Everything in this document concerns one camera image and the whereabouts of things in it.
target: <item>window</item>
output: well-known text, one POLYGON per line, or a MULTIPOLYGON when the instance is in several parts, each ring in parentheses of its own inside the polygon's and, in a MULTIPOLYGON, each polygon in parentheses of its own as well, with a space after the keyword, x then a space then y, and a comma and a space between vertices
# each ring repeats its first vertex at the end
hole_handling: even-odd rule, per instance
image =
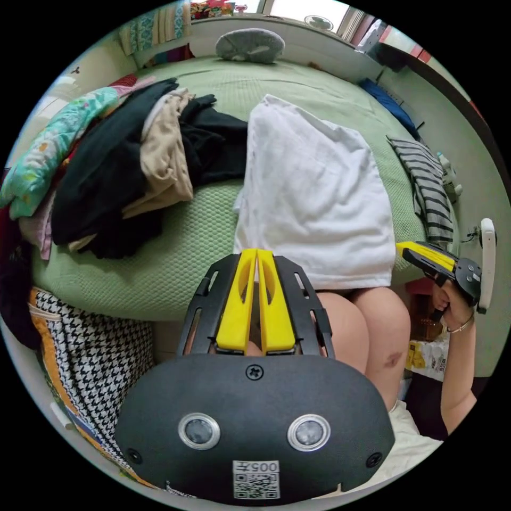
POLYGON ((349 5, 336 2, 335 0, 314 0, 308 2, 304 0, 267 0, 265 12, 273 16, 302 22, 310 15, 321 16, 332 23, 331 32, 337 32, 349 8, 349 5))

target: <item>bracelet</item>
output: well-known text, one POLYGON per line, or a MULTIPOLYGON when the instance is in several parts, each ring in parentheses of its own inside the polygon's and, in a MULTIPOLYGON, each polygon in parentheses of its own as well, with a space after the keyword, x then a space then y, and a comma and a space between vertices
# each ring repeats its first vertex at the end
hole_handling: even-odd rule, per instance
POLYGON ((473 319, 474 319, 474 311, 472 311, 472 315, 470 316, 470 318, 465 323, 463 323, 460 327, 458 327, 455 330, 451 330, 449 327, 447 327, 447 331, 450 334, 455 334, 456 332, 461 332, 472 322, 473 319))

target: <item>pink fabric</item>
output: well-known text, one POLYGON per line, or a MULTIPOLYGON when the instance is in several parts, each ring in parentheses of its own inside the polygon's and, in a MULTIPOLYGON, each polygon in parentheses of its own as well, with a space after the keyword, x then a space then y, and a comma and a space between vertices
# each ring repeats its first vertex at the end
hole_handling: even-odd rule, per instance
POLYGON ((37 211, 31 217, 19 219, 20 231, 29 243, 39 248, 41 259, 47 261, 52 249, 52 223, 51 215, 55 190, 46 195, 37 211))
POLYGON ((144 78, 143 80, 138 81, 135 85, 131 87, 127 87, 126 85, 112 85, 111 87, 117 91, 119 97, 126 96, 127 94, 131 94, 132 92, 143 89, 148 85, 154 83, 156 81, 156 76, 149 76, 148 78, 144 78))

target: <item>green bedspread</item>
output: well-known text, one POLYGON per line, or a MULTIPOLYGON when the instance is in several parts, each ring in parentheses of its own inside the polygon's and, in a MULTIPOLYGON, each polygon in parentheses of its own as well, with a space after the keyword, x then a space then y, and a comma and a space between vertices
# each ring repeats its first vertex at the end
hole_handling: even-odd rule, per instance
MULTIPOLYGON (((244 120, 265 94, 273 94, 321 119, 356 129, 374 152, 392 204, 396 241, 425 240, 424 227, 414 214, 410 182, 385 137, 411 136, 358 86, 291 63, 265 66, 211 58, 165 64, 139 75, 156 75, 158 80, 176 76, 181 87, 197 96, 215 94, 219 111, 244 120)), ((241 186, 241 182, 208 186, 197 190, 191 203, 169 208, 163 234, 131 258, 98 260, 91 253, 70 254, 53 245, 50 260, 44 262, 35 251, 34 283, 90 312, 143 320, 182 319, 209 266, 232 252, 233 204, 241 186)), ((397 257, 393 284, 421 275, 397 257)))

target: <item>white cloth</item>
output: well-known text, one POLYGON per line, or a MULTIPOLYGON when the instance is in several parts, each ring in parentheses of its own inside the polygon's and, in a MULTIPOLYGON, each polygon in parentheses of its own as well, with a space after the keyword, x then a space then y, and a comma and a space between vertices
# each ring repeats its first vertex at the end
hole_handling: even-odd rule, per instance
POLYGON ((394 408, 389 412, 389 417, 392 429, 394 430, 395 443, 382 466, 373 477, 367 483, 352 490, 343 492, 341 488, 339 491, 319 498, 335 497, 344 493, 362 490, 400 475, 424 461, 442 445, 440 440, 420 435, 411 413, 406 409, 406 404, 403 401, 398 401, 395 404, 394 408))
POLYGON ((390 285, 390 201, 371 149, 353 129, 266 95, 249 117, 235 210, 235 253, 285 256, 316 289, 390 285))

